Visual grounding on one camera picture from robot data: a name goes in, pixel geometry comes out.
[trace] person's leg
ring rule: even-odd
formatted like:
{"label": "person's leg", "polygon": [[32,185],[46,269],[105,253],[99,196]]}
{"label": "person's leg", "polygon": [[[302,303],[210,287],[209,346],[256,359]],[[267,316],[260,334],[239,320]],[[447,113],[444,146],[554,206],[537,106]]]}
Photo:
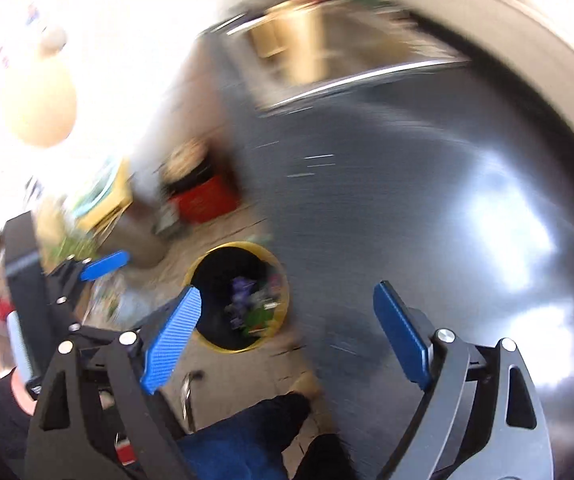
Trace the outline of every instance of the person's leg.
{"label": "person's leg", "polygon": [[263,400],[178,441],[200,480],[286,480],[282,452],[310,411],[307,397]]}
{"label": "person's leg", "polygon": [[309,444],[293,480],[357,480],[352,462],[336,434],[317,436]]}

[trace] metal bolt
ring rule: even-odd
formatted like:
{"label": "metal bolt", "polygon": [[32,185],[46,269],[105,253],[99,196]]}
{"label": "metal bolt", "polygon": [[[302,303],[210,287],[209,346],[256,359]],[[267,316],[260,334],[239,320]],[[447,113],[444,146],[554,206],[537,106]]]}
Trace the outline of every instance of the metal bolt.
{"label": "metal bolt", "polygon": [[120,334],[118,341],[120,341],[120,344],[122,345],[129,346],[133,345],[136,342],[136,339],[138,339],[138,336],[135,332],[123,332]]}
{"label": "metal bolt", "polygon": [[516,346],[516,342],[513,339],[509,339],[508,337],[505,337],[502,341],[500,341],[500,344],[502,345],[502,348],[504,348],[507,352],[513,352],[516,348],[518,348]]}
{"label": "metal bolt", "polygon": [[453,343],[456,340],[456,335],[448,328],[441,328],[436,332],[436,336],[443,343]]}
{"label": "metal bolt", "polygon": [[58,345],[58,352],[61,354],[68,354],[74,349],[74,344],[71,341],[63,341]]}

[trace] person's hand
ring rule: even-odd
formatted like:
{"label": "person's hand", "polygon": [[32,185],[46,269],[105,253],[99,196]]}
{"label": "person's hand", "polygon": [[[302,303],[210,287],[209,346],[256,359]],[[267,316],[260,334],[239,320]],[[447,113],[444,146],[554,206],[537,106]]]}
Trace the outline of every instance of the person's hand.
{"label": "person's hand", "polygon": [[14,394],[14,399],[16,399],[18,406],[28,415],[33,415],[37,401],[33,400],[32,396],[30,396],[29,392],[25,389],[24,383],[18,373],[18,368],[14,368],[12,372],[11,391]]}

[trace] blue textured finger pad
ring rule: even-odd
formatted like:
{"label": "blue textured finger pad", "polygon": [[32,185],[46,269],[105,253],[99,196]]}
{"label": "blue textured finger pad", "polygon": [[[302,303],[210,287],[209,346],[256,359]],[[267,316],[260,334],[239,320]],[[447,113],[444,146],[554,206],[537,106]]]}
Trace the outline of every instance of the blue textured finger pad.
{"label": "blue textured finger pad", "polygon": [[22,330],[20,329],[20,319],[18,312],[13,311],[7,316],[7,330],[9,332],[9,342],[11,343],[11,350],[14,354],[14,361],[18,368],[18,373],[23,383],[26,383],[34,376],[32,362],[27,354],[27,346],[22,338]]}
{"label": "blue textured finger pad", "polygon": [[429,349],[414,326],[413,309],[407,309],[389,282],[376,285],[373,309],[407,379],[426,390],[432,383]]}
{"label": "blue textured finger pad", "polygon": [[92,282],[128,263],[129,253],[127,251],[118,251],[117,253],[104,257],[102,260],[97,260],[87,265],[80,273],[80,279],[84,282]]}
{"label": "blue textured finger pad", "polygon": [[190,287],[156,341],[145,353],[145,371],[140,378],[140,385],[149,395],[166,384],[171,377],[178,358],[198,323],[201,305],[200,292],[194,286]]}

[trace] lamp shade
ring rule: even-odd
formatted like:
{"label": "lamp shade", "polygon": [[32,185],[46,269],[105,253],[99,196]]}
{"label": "lamp shade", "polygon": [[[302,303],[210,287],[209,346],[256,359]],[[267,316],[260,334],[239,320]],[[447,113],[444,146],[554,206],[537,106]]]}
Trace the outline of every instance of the lamp shade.
{"label": "lamp shade", "polygon": [[76,89],[58,54],[12,64],[5,70],[1,97],[7,127],[32,146],[58,144],[76,122]]}

